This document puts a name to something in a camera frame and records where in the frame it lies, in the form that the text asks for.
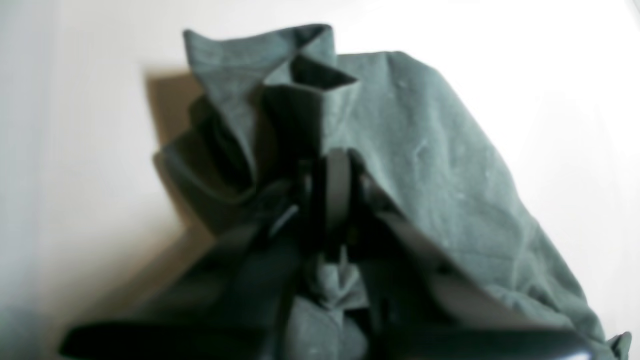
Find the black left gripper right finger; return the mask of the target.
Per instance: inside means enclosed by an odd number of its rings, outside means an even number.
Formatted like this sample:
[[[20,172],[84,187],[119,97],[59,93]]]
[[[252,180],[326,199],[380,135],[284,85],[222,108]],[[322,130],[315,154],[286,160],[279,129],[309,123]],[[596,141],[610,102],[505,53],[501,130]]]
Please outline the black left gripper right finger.
[[[369,360],[591,360],[573,330],[511,310],[400,212],[354,150],[325,159],[325,228],[368,301]]]

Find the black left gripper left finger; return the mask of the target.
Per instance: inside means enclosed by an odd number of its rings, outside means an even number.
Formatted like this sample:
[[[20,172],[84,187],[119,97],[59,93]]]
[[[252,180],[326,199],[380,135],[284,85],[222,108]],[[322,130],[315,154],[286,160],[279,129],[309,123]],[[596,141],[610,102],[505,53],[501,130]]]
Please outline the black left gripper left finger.
[[[266,187],[240,222],[169,288],[61,342],[74,360],[280,360],[314,237],[317,162]]]

